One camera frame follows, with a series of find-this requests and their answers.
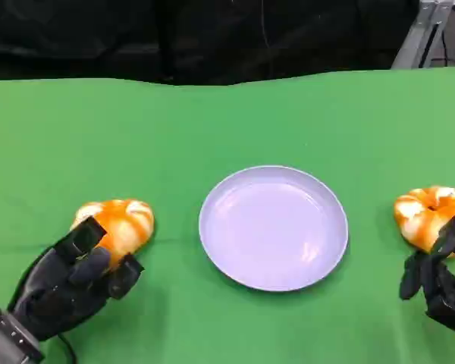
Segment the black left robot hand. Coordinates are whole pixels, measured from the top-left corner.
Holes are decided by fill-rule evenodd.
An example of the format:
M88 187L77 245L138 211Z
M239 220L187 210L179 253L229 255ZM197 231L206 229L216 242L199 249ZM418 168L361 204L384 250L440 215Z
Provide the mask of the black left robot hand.
M93 217L48 247L26 270L8 311L39 341L81 325L109 299L123 298L144 267L128 253L117 268L99 245L109 233Z

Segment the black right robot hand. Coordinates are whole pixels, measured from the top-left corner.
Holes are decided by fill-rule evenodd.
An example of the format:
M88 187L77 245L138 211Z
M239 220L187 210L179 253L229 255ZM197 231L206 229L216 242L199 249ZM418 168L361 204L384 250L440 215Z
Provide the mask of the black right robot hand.
M418 251L405 260L399 297L409 300L422 290L425 314L455 331L455 275L444 263L451 254L455 254L455 216L439 230L429 253Z

